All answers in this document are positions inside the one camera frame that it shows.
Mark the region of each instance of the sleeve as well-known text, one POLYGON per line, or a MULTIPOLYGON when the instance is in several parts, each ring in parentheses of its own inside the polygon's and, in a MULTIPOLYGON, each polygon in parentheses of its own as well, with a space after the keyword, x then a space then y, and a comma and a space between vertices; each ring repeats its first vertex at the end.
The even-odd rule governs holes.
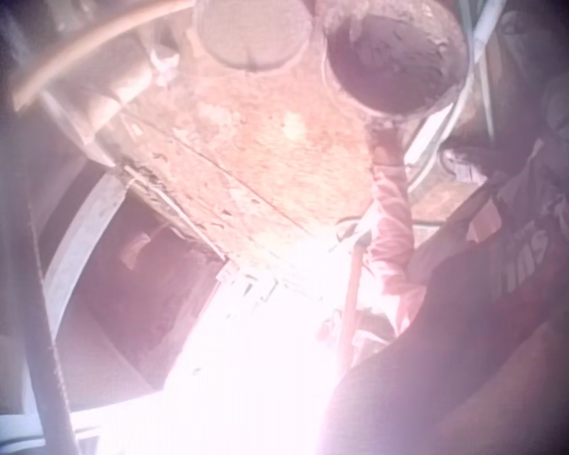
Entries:
POLYGON ((409 282, 407 266, 414 251, 413 221, 404 166, 374 166, 369 247, 371 270, 378 283, 380 306, 400 335, 424 300, 426 287, 409 282))

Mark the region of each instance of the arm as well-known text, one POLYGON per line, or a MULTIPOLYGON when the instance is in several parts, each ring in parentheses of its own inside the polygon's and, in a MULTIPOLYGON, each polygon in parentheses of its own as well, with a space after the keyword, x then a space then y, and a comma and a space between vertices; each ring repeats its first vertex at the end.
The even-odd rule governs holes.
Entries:
POLYGON ((407 278, 407 265, 414 251, 413 221, 402 153, 391 150, 379 146, 372 150, 375 222, 369 254, 381 304, 400 335, 417 314, 426 287, 410 283, 407 278))

